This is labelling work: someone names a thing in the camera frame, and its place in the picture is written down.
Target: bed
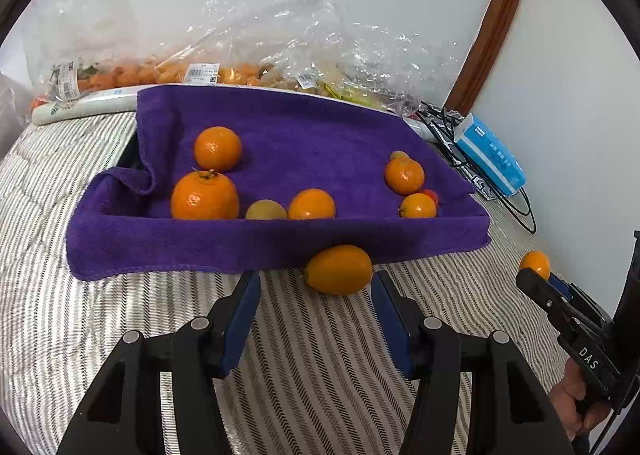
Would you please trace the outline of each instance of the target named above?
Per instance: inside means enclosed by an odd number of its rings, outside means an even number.
[[[143,273],[82,282],[66,262],[66,224],[87,183],[116,164],[134,114],[29,126],[0,164],[0,406],[34,454],[53,454],[102,362],[129,329],[175,331],[229,294],[239,275]],[[566,355],[515,286],[531,237],[496,202],[492,242],[472,253],[379,267],[427,315],[455,330],[507,332],[548,390]],[[417,385],[386,351],[367,291],[325,297],[297,270],[261,273],[242,358],[216,392],[236,454],[393,454]],[[470,376],[460,385],[452,453],[465,452]],[[167,453],[178,445],[170,376],[161,385]]]

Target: blue gripper pad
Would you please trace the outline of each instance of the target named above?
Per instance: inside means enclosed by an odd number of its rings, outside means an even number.
[[[232,296],[236,296],[236,291],[241,291],[238,295],[239,300],[224,331],[224,354],[220,362],[220,368],[224,375],[234,369],[240,361],[244,342],[246,342],[255,311],[260,302],[260,274],[253,271],[250,274],[242,275]]]
[[[573,295],[571,294],[569,286],[566,284],[566,282],[559,279],[553,273],[551,273],[551,275],[549,276],[549,285],[551,285],[557,291],[561,292],[562,295],[567,298],[567,300],[571,301]]]
[[[371,300],[382,327],[389,355],[396,369],[402,372],[404,377],[413,379],[415,366],[410,356],[410,334],[402,323],[396,303],[392,299],[394,295],[401,297],[389,275],[385,271],[376,272],[371,281]]]

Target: small yellow fruit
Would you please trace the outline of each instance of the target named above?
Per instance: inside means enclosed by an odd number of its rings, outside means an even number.
[[[396,150],[395,152],[393,152],[391,154],[391,157],[389,157],[389,160],[393,160],[393,159],[409,159],[410,157],[402,150]]]
[[[354,294],[371,281],[369,255],[355,245],[336,245],[321,251],[306,264],[305,281],[316,291],[337,296]]]
[[[275,200],[256,200],[246,210],[244,218],[247,220],[279,220],[287,218],[287,210]]]
[[[549,276],[551,276],[551,262],[549,262],[547,255],[542,253],[542,251],[529,251],[522,257],[518,270],[521,271],[527,267],[532,268],[538,275],[546,281],[549,281]]]
[[[399,213],[402,218],[433,218],[438,214],[438,209],[430,196],[414,193],[402,200]]]

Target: finger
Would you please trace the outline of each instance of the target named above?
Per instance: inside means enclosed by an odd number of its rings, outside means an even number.
[[[589,431],[604,421],[610,414],[609,403],[595,403],[584,416],[583,429]]]
[[[564,364],[564,375],[560,381],[562,387],[576,401],[581,401],[587,393],[587,385],[582,377],[582,369],[572,358]]]
[[[568,358],[564,364],[564,377],[563,379],[575,380],[582,378],[582,369],[580,365],[574,361],[573,358]]]
[[[582,428],[582,417],[575,410],[575,401],[562,388],[554,387],[549,392],[549,399],[556,409],[556,413],[570,437]]]
[[[564,391],[571,395],[576,401],[581,401],[587,395],[587,384],[583,379],[576,381],[565,381]]]

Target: purple towel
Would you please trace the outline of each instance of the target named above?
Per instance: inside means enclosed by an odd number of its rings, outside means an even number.
[[[398,117],[331,99],[253,88],[158,86],[138,95],[145,170],[98,174],[72,216],[71,272],[83,280],[144,271],[302,267],[318,251],[353,244],[374,263],[411,260],[487,244],[489,217],[460,177]],[[337,218],[174,220],[174,184],[196,167],[193,142],[210,126],[242,140],[227,173],[240,212],[258,199],[288,207],[306,188],[332,195]],[[402,196],[385,184],[389,155],[420,162],[425,188],[440,196],[437,218],[398,216]]]

